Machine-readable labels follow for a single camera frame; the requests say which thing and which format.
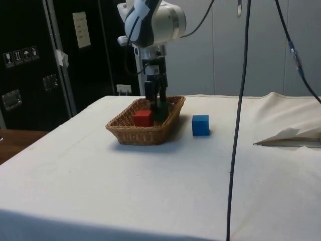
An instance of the wooden surface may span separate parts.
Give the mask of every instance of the wooden surface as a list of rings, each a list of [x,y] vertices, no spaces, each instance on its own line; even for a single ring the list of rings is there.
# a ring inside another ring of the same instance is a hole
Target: wooden surface
[[[48,132],[0,130],[0,165],[30,146]]]

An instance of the power outlet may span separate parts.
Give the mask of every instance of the power outlet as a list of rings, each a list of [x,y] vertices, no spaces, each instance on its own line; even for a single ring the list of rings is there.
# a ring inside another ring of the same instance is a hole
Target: power outlet
[[[118,84],[116,87],[119,94],[131,94],[131,86],[129,84]]]

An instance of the red cube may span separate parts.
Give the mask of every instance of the red cube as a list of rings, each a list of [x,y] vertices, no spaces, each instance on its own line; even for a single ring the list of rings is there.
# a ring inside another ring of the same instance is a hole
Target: red cube
[[[133,117],[136,127],[152,127],[154,125],[151,110],[139,110]]]

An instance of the wicker basket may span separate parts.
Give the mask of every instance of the wicker basket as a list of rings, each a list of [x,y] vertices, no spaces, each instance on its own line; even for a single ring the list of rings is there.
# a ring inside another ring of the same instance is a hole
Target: wicker basket
[[[124,145],[160,145],[165,142],[171,128],[179,119],[185,97],[168,97],[169,117],[163,123],[154,123],[153,127],[135,127],[133,115],[138,110],[149,108],[145,98],[135,100],[121,114],[111,120],[106,128]]]

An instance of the paper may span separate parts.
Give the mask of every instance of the paper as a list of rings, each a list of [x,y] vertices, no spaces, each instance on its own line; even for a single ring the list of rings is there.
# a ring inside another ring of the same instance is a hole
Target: paper
[[[78,48],[84,48],[87,46],[90,46],[90,37],[88,32],[88,26],[87,26],[87,18],[86,13],[74,13],[74,25],[76,30],[76,37],[78,42]]]

